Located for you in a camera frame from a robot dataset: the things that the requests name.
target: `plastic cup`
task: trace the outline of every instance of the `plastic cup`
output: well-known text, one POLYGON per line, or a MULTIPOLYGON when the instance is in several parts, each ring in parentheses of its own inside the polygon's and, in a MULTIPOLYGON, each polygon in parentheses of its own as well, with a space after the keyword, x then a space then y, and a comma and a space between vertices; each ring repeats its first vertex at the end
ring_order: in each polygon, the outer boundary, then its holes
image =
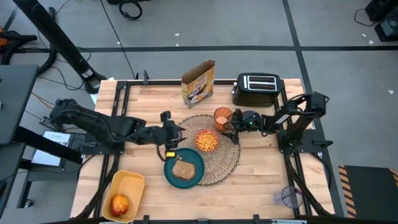
POLYGON ((275 192, 273 201, 277 205, 283 205, 289 208, 299 208, 303 203, 303 193, 292 186, 287 186, 282 190, 275 192))
POLYGON ((218 132, 226 131, 224 125, 232 120, 232 111, 225 107, 217 108, 214 111, 215 128, 218 132))

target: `yellow basket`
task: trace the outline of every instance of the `yellow basket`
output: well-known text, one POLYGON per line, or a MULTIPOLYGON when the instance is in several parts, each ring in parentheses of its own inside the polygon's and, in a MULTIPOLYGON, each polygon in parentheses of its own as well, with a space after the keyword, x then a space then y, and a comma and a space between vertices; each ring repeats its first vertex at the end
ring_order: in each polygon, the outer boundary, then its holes
POLYGON ((117 171, 113 176, 111 187, 106 196, 104 207, 102 208, 102 215, 107 220, 115 222, 131 222, 137 215, 144 187, 145 180, 142 175, 124 170, 117 171), (129 202, 129 210, 126 214, 115 217, 111 213, 111 202, 112 198, 118 194, 126 196, 129 202))

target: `yellow tag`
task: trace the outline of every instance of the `yellow tag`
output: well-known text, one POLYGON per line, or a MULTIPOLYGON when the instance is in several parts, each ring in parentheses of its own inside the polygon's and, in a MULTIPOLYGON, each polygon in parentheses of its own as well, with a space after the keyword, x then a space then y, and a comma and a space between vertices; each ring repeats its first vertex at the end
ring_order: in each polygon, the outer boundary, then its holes
POLYGON ((166 157, 175 157, 175 152, 166 152, 166 157))

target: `yellow black caution stripe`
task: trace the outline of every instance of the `yellow black caution stripe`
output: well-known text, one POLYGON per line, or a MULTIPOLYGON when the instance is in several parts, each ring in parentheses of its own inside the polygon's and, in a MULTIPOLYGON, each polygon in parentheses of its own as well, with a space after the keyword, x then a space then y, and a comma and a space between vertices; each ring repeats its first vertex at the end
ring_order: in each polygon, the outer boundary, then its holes
POLYGON ((394 180, 396 181, 396 186, 398 187, 398 172, 391 168, 390 171, 392 172, 392 176, 394 177, 394 180))
POLYGON ((340 165, 338 166, 338 172, 340 174, 340 180, 343 186, 343 194, 346 200, 348 217, 356 218, 355 204, 354 204, 353 194, 351 193, 351 187, 349 186, 347 170, 343 165, 340 165))

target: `clear plastic cup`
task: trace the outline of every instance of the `clear plastic cup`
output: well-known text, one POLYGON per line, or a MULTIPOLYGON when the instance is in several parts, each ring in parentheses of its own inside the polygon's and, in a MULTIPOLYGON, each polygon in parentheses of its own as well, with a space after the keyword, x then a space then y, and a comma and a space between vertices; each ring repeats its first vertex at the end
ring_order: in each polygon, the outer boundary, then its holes
POLYGON ((275 192, 273 201, 277 205, 283 205, 289 208, 299 208, 303 203, 303 193, 295 187, 287 186, 284 189, 275 192))

